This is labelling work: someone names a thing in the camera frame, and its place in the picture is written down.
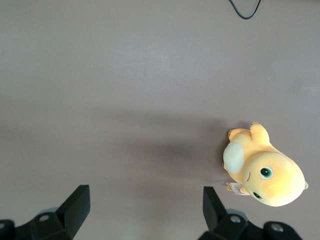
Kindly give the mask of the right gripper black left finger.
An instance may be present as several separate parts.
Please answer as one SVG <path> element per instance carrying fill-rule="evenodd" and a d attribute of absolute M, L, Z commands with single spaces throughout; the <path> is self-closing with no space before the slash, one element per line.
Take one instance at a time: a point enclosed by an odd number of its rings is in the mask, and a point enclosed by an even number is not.
<path fill-rule="evenodd" d="M 15 228 L 16 240 L 72 240 L 91 209 L 90 187 L 79 185 L 55 211 L 43 211 Z"/>

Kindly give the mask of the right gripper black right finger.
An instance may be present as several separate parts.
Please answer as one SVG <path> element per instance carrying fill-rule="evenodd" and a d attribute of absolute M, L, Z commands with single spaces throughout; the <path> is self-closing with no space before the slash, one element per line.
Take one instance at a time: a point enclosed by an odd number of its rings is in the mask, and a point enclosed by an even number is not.
<path fill-rule="evenodd" d="M 263 230 L 252 224 L 246 214 L 226 209 L 211 186 L 203 188 L 202 212 L 208 230 L 200 240 L 261 240 Z"/>

